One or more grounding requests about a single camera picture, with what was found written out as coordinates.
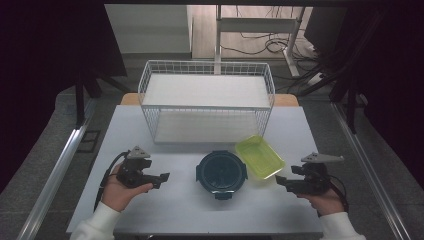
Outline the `person's left hand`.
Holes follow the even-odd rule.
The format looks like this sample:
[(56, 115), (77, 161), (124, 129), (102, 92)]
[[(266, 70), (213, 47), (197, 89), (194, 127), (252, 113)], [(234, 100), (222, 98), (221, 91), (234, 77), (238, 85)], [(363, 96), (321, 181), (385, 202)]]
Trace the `person's left hand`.
[(117, 180), (116, 175), (120, 167), (121, 164), (116, 165), (112, 173), (107, 177), (101, 199), (103, 204), (117, 212), (122, 212), (134, 197), (146, 193), (153, 188), (152, 183), (147, 183), (136, 188), (127, 188)]

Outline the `white wire basket rack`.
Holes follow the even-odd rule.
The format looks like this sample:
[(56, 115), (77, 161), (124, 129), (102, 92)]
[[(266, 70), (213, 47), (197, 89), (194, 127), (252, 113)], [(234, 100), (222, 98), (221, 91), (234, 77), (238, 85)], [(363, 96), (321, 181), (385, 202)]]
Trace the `white wire basket rack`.
[(150, 60), (138, 95), (156, 143), (235, 143), (265, 133), (275, 87), (266, 63)]

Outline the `white cabinet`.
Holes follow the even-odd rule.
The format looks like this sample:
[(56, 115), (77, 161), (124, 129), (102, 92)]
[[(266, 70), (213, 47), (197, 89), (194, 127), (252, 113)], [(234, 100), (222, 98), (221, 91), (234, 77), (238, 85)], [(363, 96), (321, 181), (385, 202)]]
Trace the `white cabinet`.
[(186, 54), (192, 48), (188, 5), (105, 4), (123, 54)]

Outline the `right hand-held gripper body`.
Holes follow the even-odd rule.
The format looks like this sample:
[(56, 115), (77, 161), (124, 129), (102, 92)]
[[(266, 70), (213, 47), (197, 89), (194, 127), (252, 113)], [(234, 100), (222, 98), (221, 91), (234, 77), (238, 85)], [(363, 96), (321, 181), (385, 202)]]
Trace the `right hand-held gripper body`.
[(327, 171), (326, 163), (341, 162), (343, 156), (333, 156), (312, 152), (303, 157), (303, 180), (297, 182), (294, 186), (294, 192), (308, 195), (321, 195), (330, 188), (330, 176)]

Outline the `round dark lidded container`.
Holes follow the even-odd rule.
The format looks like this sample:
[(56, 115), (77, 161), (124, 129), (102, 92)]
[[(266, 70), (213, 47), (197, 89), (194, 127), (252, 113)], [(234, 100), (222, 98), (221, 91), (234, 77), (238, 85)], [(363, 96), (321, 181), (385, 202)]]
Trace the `round dark lidded container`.
[(246, 165), (229, 151), (212, 151), (196, 166), (196, 180), (217, 200), (229, 200), (248, 178)]

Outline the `metal rail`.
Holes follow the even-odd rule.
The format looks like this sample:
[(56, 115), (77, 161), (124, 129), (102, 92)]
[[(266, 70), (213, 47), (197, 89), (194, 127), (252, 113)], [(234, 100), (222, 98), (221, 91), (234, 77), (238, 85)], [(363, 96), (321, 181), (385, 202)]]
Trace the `metal rail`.
[(83, 110), (83, 119), (79, 128), (74, 128), (49, 175), (37, 201), (21, 228), (16, 240), (34, 240), (54, 197), (64, 179), (69, 165), (95, 112), (97, 101), (90, 99)]
[(347, 123), (346, 114), (338, 104), (331, 103), (330, 106), (333, 109), (333, 112), (336, 115), (336, 118), (338, 119), (344, 134), (346, 135), (346, 138), (358, 160), (358, 163), (364, 172), (364, 176), (367, 179), (370, 188), (380, 208), (382, 209), (383, 215), (385, 216), (395, 238), (397, 240), (412, 240), (411, 235), (409, 234), (395, 203), (392, 201), (381, 180), (379, 179), (367, 153), (365, 152), (363, 145), (357, 137), (357, 134), (350, 129)]

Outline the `white desk frame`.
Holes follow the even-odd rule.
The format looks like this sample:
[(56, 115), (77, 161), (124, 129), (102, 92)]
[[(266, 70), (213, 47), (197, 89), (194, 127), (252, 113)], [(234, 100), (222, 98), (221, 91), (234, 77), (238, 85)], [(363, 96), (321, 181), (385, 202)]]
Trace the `white desk frame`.
[(265, 34), (287, 34), (287, 46), (282, 53), (292, 77), (299, 77), (299, 71), (293, 57), (293, 48), (302, 24), (306, 8), (301, 7), (298, 14), (291, 18), (244, 18), (223, 17), (222, 6), (216, 6), (216, 41), (214, 49), (214, 60), (221, 61), (221, 35), (223, 33), (265, 33)]

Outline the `white power strip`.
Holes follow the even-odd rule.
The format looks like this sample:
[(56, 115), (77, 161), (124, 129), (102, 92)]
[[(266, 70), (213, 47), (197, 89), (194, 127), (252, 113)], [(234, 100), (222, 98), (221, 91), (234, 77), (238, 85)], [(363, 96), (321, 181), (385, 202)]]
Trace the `white power strip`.
[(322, 80), (322, 73), (318, 72), (307, 82), (307, 85), (312, 86), (312, 85), (320, 82), (321, 80)]

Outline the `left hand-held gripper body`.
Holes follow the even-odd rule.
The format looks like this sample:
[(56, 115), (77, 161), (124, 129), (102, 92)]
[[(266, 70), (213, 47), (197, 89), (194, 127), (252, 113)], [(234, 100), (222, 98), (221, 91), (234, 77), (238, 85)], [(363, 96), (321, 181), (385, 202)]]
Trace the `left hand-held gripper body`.
[(139, 146), (135, 146), (125, 156), (116, 175), (117, 180), (127, 188), (136, 188), (147, 184), (147, 178), (143, 174), (144, 160), (150, 160), (150, 155)]

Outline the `green rectangular plastic container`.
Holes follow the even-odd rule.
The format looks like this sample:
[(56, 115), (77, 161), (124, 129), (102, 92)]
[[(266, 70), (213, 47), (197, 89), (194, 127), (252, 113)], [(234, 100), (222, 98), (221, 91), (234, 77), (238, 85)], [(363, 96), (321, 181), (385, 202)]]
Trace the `green rectangular plastic container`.
[(285, 167), (284, 160), (262, 136), (253, 135), (235, 145), (235, 151), (250, 171), (267, 179)]

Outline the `black stand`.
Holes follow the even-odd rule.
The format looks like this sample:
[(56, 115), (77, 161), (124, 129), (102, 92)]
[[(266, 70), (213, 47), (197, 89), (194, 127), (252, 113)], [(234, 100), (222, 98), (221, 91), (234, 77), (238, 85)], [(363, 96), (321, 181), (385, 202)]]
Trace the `black stand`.
[(75, 79), (76, 129), (80, 129), (86, 120), (84, 91), (87, 91), (90, 98), (99, 98), (102, 94), (100, 85), (97, 82), (98, 79), (103, 80), (123, 93), (130, 92), (128, 87), (99, 70), (80, 71)]
[(355, 133), (358, 63), (371, 37), (373, 16), (366, 11), (348, 8), (314, 8), (306, 27), (306, 39), (318, 51), (319, 69), (324, 77), (302, 90), (299, 95), (310, 93), (335, 83), (329, 93), (331, 102), (347, 97), (346, 123)]

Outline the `dark curtain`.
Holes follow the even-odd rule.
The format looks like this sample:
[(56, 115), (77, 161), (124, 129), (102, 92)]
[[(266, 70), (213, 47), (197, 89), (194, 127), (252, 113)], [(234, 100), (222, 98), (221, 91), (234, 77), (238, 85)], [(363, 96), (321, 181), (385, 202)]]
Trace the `dark curtain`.
[(424, 188), (424, 0), (392, 0), (358, 63), (365, 115)]
[(97, 73), (126, 74), (104, 0), (0, 0), (0, 192), (56, 96)]

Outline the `wooden table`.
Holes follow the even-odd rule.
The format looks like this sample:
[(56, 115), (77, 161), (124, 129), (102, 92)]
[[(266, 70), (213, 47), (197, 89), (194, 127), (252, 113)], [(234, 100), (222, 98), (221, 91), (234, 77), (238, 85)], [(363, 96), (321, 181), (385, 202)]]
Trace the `wooden table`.
[[(139, 105), (137, 93), (127, 93), (122, 97), (121, 105)], [(274, 105), (278, 107), (299, 107), (296, 96), (292, 94), (276, 94)]]

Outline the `person's right hand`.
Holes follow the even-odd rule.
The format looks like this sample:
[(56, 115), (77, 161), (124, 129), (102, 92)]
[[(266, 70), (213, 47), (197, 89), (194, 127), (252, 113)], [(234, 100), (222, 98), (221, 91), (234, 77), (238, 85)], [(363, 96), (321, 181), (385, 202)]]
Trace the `person's right hand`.
[(321, 216), (345, 211), (339, 195), (333, 189), (329, 189), (322, 195), (297, 194), (297, 197), (308, 200)]

